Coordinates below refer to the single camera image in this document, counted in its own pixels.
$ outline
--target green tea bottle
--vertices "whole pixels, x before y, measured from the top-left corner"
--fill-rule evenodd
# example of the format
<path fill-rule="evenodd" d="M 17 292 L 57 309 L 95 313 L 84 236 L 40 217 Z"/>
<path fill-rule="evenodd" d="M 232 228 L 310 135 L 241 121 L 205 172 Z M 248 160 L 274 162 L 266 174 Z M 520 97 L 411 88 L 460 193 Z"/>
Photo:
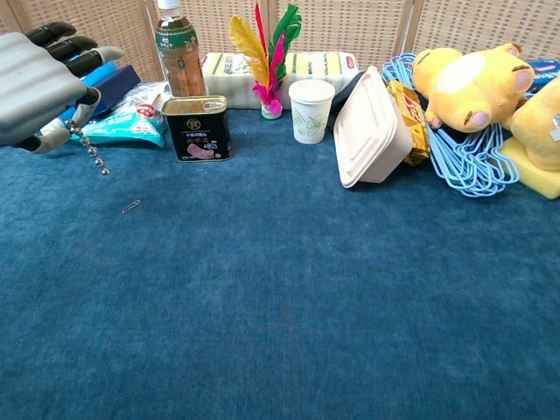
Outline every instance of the green tea bottle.
<path fill-rule="evenodd" d="M 181 14 L 180 0 L 157 0 L 161 18 L 156 29 L 159 57 L 175 97 L 206 94 L 193 26 Z"/>

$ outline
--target black tin can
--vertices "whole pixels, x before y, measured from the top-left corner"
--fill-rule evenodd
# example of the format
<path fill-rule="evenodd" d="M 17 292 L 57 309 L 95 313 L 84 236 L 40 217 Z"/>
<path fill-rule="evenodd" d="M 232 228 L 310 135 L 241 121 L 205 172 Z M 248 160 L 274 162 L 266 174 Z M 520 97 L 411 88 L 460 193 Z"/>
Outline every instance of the black tin can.
<path fill-rule="evenodd" d="M 167 101 L 165 116 L 178 160 L 208 162 L 233 156 L 228 127 L 228 99 L 191 96 Z"/>

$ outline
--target metal chain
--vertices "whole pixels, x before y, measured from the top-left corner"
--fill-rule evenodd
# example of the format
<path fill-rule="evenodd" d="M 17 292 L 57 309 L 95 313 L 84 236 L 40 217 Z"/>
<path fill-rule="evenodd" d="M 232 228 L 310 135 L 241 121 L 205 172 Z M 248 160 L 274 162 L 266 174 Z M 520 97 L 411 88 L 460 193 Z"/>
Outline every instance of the metal chain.
<path fill-rule="evenodd" d="M 94 163 L 101 169 L 101 175 L 109 175 L 111 170 L 105 166 L 105 161 L 101 159 L 97 153 L 97 148 L 91 145 L 89 138 L 84 135 L 81 127 L 76 124 L 73 120 L 66 121 L 66 126 L 71 134 L 75 134 L 80 138 L 80 143 L 87 149 L 87 153 L 94 160 Z"/>

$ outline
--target green feather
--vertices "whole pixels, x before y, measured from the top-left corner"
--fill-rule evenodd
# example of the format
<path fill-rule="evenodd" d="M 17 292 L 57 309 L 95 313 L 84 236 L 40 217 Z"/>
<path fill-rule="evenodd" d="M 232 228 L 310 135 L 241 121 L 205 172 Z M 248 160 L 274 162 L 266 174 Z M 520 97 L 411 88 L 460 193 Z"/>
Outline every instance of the green feather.
<path fill-rule="evenodd" d="M 272 41 L 269 42 L 269 51 L 274 51 L 274 48 L 280 39 L 280 35 L 282 32 L 286 32 L 285 38 L 283 40 L 283 60 L 275 70 L 276 80 L 278 81 L 278 85 L 286 75 L 286 54 L 290 49 L 291 42 L 299 36 L 301 32 L 301 23 L 302 19 L 299 12 L 299 8 L 294 4 L 288 4 L 288 9 L 284 13 L 280 22 L 276 26 L 274 30 L 274 34 L 272 35 Z M 272 54 L 269 54 L 269 66 L 272 63 Z"/>

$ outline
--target paper cup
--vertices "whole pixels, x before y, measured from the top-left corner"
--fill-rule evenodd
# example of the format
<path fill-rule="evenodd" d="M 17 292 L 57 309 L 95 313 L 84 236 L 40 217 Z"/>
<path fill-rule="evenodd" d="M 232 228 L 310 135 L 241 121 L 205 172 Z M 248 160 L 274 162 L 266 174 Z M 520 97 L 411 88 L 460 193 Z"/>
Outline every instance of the paper cup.
<path fill-rule="evenodd" d="M 291 118 L 294 137 L 300 143 L 323 140 L 334 92 L 334 86 L 324 80 L 305 79 L 291 84 Z"/>

